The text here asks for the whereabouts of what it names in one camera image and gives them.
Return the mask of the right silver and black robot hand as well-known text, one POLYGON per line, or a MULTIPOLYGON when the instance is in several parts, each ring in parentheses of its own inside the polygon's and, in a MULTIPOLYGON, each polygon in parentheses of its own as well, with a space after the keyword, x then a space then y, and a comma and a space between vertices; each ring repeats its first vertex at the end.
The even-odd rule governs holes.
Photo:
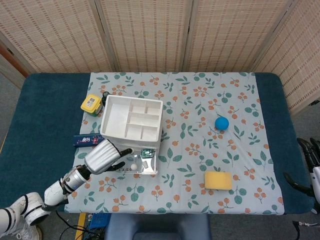
POLYGON ((310 142, 305 139, 297 138, 297 142, 302 148, 307 168, 311 178, 311 187, 306 187, 298 184, 291 176, 284 172, 284 178, 287 183, 301 193, 309 197, 314 197, 316 201, 320 202, 320 141, 310 138, 310 142))

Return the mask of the left silver and black robot hand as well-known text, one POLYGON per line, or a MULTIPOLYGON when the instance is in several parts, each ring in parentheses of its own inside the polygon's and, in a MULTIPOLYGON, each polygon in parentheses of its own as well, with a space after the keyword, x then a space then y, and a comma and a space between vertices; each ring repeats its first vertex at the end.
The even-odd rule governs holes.
POLYGON ((86 169, 94 175, 117 171, 124 167, 125 162, 116 162, 120 158, 132 153, 132 148, 119 151, 112 142, 105 139, 85 156, 84 165, 86 169))

